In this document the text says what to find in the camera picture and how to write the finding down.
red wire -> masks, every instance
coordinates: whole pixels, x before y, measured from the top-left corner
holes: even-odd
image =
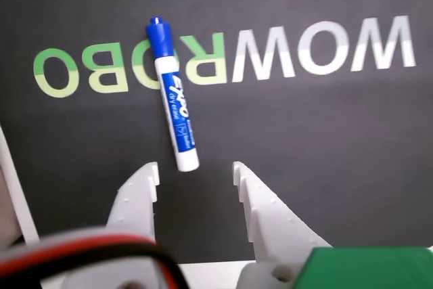
[[[15,273],[22,269],[27,269],[39,263],[47,262],[64,255],[69,255],[76,252],[83,252],[90,248],[108,246],[111,244],[119,243],[146,243],[155,244],[155,242],[149,238],[136,235],[102,235],[92,238],[82,238],[73,240],[71,242],[60,243],[55,246],[48,247],[43,250],[37,250],[30,252],[20,257],[10,259],[6,264],[0,265],[0,276],[4,277],[9,274]],[[162,273],[167,282],[167,286],[172,289],[176,289],[177,285],[170,271],[164,266],[160,265]]]

blue marker cap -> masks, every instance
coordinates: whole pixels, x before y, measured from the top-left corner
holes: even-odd
[[[150,24],[146,26],[146,33],[155,59],[175,54],[169,23],[164,22],[160,17],[153,17],[150,19]]]

cable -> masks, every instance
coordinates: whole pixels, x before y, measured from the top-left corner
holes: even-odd
[[[152,257],[160,263],[168,288],[187,289],[179,266],[167,251],[142,236],[99,235],[60,242],[44,249],[12,257],[0,264],[0,279],[12,281],[37,276],[40,279],[83,265],[121,257]]]

blue marker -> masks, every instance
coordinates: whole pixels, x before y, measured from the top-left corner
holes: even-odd
[[[155,68],[161,84],[162,101],[175,150],[177,168],[181,172],[193,171],[200,163],[182,81],[179,77],[179,64],[175,58],[170,24],[164,22],[162,18],[154,17],[146,26],[146,32],[155,57]]]

screw hole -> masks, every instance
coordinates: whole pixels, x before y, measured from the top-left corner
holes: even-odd
[[[145,286],[140,284],[139,282],[130,281],[121,284],[117,289],[145,289]]]
[[[272,270],[271,275],[280,282],[288,283],[292,281],[292,272],[285,265],[278,265],[274,270]]]

